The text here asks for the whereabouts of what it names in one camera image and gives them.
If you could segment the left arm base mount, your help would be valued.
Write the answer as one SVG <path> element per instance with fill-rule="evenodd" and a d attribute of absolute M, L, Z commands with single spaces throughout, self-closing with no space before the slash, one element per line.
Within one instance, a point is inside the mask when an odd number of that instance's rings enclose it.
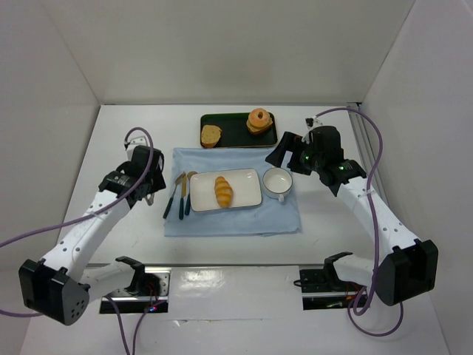
<path fill-rule="evenodd" d="M 121 314 L 140 314 L 145 309 L 150 314 L 164 314 L 169 310 L 171 268 L 146 266 L 145 280 L 136 293 L 123 288 L 110 295 Z"/>

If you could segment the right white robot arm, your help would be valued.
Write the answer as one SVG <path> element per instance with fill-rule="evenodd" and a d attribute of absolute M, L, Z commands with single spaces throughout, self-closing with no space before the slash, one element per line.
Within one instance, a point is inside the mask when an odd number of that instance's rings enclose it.
<path fill-rule="evenodd" d="M 396 305 L 435 287 L 438 247 L 420 240 L 395 216 L 368 181 L 355 160 L 346 159 L 341 136 L 334 126 L 319 126 L 305 136 L 285 132 L 266 162 L 280 167 L 290 153 L 290 171 L 319 180 L 342 200 L 371 236 L 372 260 L 342 252 L 324 261 L 330 283 L 352 282 L 372 289 L 388 306 Z"/>

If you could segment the striped bread roll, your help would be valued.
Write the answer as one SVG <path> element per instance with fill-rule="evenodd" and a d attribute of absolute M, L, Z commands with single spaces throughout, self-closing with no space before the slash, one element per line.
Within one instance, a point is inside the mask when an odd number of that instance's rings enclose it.
<path fill-rule="evenodd" d="M 223 176 L 219 176 L 215 179 L 214 194 L 220 208 L 227 209 L 231 206 L 233 189 Z"/>

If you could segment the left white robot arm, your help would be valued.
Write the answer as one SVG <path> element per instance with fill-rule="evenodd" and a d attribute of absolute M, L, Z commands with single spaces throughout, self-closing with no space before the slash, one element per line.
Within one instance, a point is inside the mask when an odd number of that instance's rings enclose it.
<path fill-rule="evenodd" d="M 117 257 L 107 266 L 89 269 L 90 259 L 110 231 L 136 205 L 154 202 L 165 189 L 163 153 L 144 136 L 125 143 L 127 161 L 107 174 L 98 192 L 66 236 L 40 260 L 26 260 L 18 270 L 24 305 L 50 319 L 72 325 L 92 300 L 119 288 L 131 295 L 157 296 L 158 277 L 131 257 Z"/>

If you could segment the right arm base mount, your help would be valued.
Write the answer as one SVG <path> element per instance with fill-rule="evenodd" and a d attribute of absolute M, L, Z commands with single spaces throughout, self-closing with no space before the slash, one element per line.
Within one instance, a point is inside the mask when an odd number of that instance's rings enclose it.
<path fill-rule="evenodd" d="M 363 288 L 353 282 L 332 281 L 323 268 L 300 269 L 299 278 L 293 284 L 302 293 L 304 311 L 347 308 Z"/>

